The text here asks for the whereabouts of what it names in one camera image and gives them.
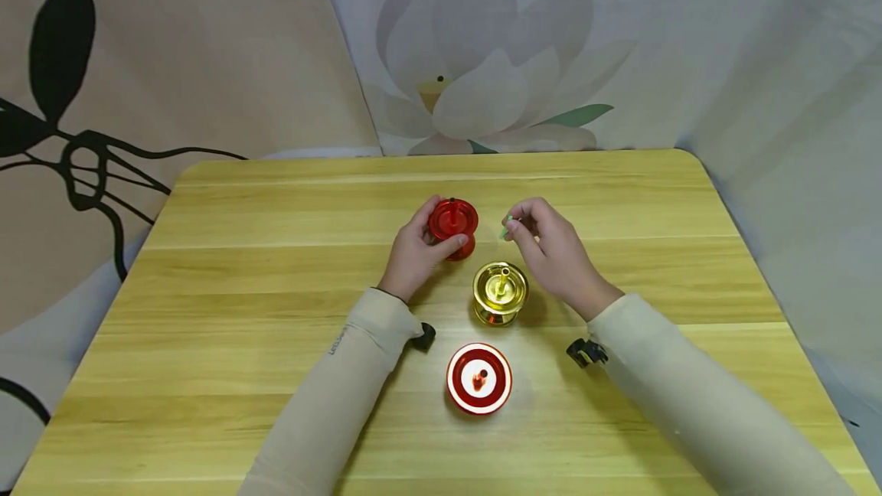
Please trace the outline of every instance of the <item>beige sleeve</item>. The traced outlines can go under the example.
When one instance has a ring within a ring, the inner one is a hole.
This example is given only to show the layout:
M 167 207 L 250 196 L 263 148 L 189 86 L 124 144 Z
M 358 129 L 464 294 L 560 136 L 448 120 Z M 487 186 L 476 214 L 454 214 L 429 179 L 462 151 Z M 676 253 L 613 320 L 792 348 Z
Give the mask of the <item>beige sleeve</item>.
M 853 494 L 787 419 L 639 295 L 588 322 L 605 370 L 719 494 Z
M 404 345 L 422 334 L 401 300 L 368 289 L 285 405 L 239 496 L 331 494 Z

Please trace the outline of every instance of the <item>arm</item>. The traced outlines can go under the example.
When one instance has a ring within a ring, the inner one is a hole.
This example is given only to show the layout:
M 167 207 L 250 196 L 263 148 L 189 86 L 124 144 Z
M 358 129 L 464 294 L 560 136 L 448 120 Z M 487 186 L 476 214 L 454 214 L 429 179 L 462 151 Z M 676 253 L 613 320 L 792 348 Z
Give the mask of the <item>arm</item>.
M 789 424 L 639 295 L 588 322 L 634 404 L 720 494 L 853 494 Z
M 377 289 L 361 296 L 341 334 L 297 387 L 239 496 L 331 494 L 404 345 L 423 334 L 407 301 L 466 241 L 427 243 L 426 223 L 439 201 L 429 199 L 399 230 Z
M 509 211 L 534 277 L 585 318 L 605 369 L 721 494 L 852 494 L 771 404 L 684 338 L 638 295 L 594 269 L 573 224 L 541 198 Z

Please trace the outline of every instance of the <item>light wood grain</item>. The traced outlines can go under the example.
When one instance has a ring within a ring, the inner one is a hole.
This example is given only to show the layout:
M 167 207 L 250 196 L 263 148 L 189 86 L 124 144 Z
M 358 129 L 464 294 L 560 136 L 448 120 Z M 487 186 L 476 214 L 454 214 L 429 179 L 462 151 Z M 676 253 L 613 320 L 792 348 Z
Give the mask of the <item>light wood grain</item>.
M 564 348 L 584 324 L 535 285 L 515 326 L 468 312 L 518 199 L 544 195 L 599 268 L 640 292 L 878 494 L 704 170 L 677 150 L 208 163 L 185 173 L 83 359 L 16 495 L 233 494 L 275 417 L 381 275 L 431 194 L 469 200 L 478 245 L 414 301 L 437 330 L 406 351 L 342 494 L 710 494 L 612 386 Z M 446 401 L 458 346 L 505 352 L 486 419 Z

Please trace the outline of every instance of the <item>black clip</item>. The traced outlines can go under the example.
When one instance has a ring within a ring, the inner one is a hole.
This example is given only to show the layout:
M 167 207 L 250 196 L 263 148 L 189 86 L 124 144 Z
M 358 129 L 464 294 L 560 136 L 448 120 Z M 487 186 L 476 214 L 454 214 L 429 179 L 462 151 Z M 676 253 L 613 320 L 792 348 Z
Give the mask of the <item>black clip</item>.
M 426 322 L 423 323 L 423 334 L 418 338 L 413 338 L 410 340 L 410 343 L 413 345 L 414 349 L 419 349 L 420 351 L 427 352 L 433 343 L 435 343 L 435 328 L 432 328 Z
M 567 347 L 567 354 L 570 358 L 573 358 L 576 364 L 579 364 L 580 368 L 584 368 L 591 363 L 600 362 L 604 364 L 609 360 L 603 347 L 594 343 L 594 341 L 591 341 L 590 339 L 587 341 L 584 339 L 576 339 L 569 347 Z

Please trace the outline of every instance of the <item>white ring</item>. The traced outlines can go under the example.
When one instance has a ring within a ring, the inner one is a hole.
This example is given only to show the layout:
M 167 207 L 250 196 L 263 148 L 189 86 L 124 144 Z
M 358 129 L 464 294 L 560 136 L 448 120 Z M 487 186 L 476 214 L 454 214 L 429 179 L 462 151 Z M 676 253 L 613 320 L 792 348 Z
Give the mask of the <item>white ring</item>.
M 505 374 L 505 388 L 503 389 L 503 393 L 499 396 L 497 401 L 493 404 L 487 406 L 486 408 L 477 408 L 472 406 L 471 404 L 466 403 L 459 396 L 457 391 L 455 390 L 455 385 L 453 381 L 453 365 L 464 355 L 466 352 L 482 349 L 491 353 L 493 356 L 499 359 L 499 363 L 501 364 L 501 368 Z M 492 414 L 496 410 L 501 408 L 501 405 L 505 404 L 505 401 L 508 400 L 508 397 L 511 393 L 511 368 L 508 366 L 508 361 L 506 361 L 505 357 L 501 355 L 501 352 L 495 350 L 492 346 L 483 343 L 471 343 L 468 344 L 457 352 L 454 353 L 453 358 L 450 359 L 450 363 L 447 364 L 447 392 L 450 393 L 450 396 L 453 398 L 453 401 L 459 405 L 460 408 L 463 408 L 465 411 L 469 411 L 472 414 L 485 415 Z

